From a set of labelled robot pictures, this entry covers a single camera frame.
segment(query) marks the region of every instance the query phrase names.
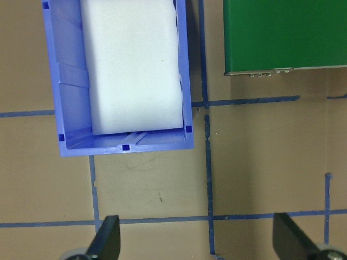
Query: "foam block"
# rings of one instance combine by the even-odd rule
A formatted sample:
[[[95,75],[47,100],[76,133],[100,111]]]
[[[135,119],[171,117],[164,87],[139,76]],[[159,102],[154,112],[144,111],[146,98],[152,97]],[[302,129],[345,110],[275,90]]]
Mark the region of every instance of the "foam block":
[[[81,14],[93,134],[183,127],[172,0],[81,0]]]

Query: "brown floor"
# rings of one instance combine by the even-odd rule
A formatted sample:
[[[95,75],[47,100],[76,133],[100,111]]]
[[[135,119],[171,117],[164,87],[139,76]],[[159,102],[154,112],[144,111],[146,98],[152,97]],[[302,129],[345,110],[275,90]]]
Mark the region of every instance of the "brown floor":
[[[202,101],[198,0],[187,0],[191,93]],[[347,69],[224,77],[221,0],[205,0],[209,100],[300,95],[295,102],[194,108],[188,151],[95,157],[100,218],[206,216],[204,116],[210,115],[215,215],[347,209]],[[0,113],[54,109],[39,0],[0,1]],[[59,156],[52,115],[0,118],[0,223],[93,220],[88,157]],[[324,216],[294,219],[318,243]],[[58,259],[87,246],[93,225],[5,227],[2,259]],[[347,215],[330,217],[330,241],[347,250]],[[216,220],[216,253],[276,259],[271,219]],[[120,259],[211,259],[208,222],[122,224]]]

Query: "green box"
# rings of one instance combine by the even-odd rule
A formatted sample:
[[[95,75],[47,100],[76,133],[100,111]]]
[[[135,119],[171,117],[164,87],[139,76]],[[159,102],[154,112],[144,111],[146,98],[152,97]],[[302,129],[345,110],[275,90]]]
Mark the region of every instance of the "green box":
[[[225,75],[347,67],[346,0],[223,0]]]

